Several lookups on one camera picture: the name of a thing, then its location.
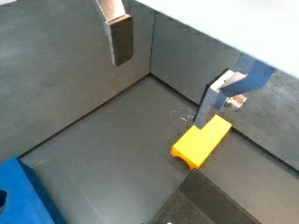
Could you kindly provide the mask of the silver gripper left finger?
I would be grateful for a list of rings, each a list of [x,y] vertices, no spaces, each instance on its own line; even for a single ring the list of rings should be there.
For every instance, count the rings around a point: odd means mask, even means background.
[[[133,18],[127,14],[121,0],[93,0],[109,43],[112,63],[116,67],[133,56]]]

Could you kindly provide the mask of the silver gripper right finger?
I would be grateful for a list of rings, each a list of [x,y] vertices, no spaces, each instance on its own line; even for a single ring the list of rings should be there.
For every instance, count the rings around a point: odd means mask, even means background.
[[[225,69],[205,86],[193,124],[201,129],[223,108],[237,110],[247,101],[244,93],[261,88],[275,70],[264,62],[241,54],[235,68]]]

